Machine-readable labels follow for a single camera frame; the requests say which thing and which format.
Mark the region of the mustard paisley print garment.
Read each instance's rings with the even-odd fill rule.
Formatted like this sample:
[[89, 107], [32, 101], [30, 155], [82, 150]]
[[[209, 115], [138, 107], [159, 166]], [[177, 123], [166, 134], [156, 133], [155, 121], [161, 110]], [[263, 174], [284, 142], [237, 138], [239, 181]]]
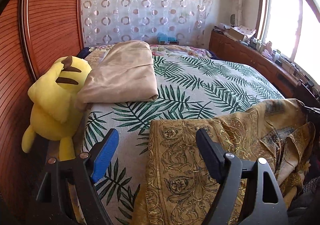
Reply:
[[209, 119], [152, 120], [132, 224], [281, 224], [319, 138], [314, 108], [265, 100]]

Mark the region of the yellow Pikachu plush toy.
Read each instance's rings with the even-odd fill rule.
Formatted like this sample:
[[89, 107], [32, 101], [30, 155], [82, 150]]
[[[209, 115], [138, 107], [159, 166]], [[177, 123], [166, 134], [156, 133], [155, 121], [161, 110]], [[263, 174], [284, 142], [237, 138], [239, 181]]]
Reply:
[[59, 160], [75, 158], [73, 136], [83, 113], [75, 106], [78, 92], [92, 68], [88, 61], [61, 57], [28, 90], [33, 102], [30, 125], [22, 138], [22, 150], [31, 150], [35, 137], [59, 141]]

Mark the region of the folded beige cloth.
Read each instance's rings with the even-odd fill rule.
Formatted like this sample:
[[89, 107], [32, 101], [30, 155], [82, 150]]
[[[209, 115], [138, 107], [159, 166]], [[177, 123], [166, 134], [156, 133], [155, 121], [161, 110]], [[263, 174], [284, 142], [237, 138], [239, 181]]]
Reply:
[[148, 102], [158, 98], [153, 57], [148, 43], [121, 42], [91, 70], [77, 94], [75, 107], [93, 103]]

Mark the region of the floral pink quilt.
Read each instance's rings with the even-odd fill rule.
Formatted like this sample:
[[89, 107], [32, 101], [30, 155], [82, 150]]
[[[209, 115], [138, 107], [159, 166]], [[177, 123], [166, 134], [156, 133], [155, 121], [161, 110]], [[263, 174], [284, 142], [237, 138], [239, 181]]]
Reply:
[[[84, 49], [84, 60], [95, 68], [109, 53], [114, 45], [95, 46]], [[180, 45], [150, 45], [153, 56], [184, 56], [213, 59], [213, 54], [206, 49]]]

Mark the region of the wooden side cabinet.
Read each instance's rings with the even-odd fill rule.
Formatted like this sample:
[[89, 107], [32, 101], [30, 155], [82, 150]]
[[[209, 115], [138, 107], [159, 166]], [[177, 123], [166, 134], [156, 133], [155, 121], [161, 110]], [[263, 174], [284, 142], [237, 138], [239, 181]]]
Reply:
[[305, 86], [302, 79], [295, 79], [276, 63], [259, 52], [236, 42], [216, 31], [211, 32], [209, 51], [219, 59], [246, 64], [262, 74], [286, 98], [296, 98], [308, 107], [319, 107], [319, 99]]

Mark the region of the wooden louvered wardrobe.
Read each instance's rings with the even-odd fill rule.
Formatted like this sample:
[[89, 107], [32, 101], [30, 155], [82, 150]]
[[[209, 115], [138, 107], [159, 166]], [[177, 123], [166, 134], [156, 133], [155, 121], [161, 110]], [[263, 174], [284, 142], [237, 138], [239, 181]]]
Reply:
[[80, 0], [1, 0], [1, 213], [24, 219], [48, 143], [21, 148], [27, 92], [58, 58], [83, 48]]

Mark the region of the blue toy at bed head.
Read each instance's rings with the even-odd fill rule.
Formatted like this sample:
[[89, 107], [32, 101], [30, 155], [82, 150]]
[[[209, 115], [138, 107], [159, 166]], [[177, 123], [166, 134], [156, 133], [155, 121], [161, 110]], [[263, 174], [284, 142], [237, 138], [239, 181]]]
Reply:
[[159, 45], [178, 45], [179, 41], [175, 37], [168, 36], [164, 33], [159, 33], [157, 35], [157, 43]]

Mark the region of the cardboard box on cabinet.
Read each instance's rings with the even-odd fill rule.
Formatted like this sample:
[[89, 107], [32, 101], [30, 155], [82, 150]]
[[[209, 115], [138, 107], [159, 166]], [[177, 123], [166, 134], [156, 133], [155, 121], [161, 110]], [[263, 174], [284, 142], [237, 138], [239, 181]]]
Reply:
[[235, 41], [245, 41], [253, 37], [255, 33], [255, 29], [250, 29], [242, 25], [231, 27], [228, 31], [228, 35], [231, 36]]

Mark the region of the white circle-pattern sheer curtain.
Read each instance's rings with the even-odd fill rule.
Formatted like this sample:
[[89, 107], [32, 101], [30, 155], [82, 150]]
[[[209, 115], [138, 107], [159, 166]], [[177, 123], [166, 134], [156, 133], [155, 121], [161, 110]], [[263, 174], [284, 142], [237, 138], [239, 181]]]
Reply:
[[150, 44], [165, 36], [203, 47], [213, 0], [81, 0], [86, 46], [129, 40]]

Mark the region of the window with wooden frame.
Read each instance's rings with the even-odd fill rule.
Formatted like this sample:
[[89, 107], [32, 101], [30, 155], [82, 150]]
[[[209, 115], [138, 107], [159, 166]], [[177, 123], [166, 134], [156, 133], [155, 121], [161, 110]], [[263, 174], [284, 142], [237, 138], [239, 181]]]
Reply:
[[319, 83], [319, 21], [306, 0], [262, 0], [258, 37], [290, 70]]

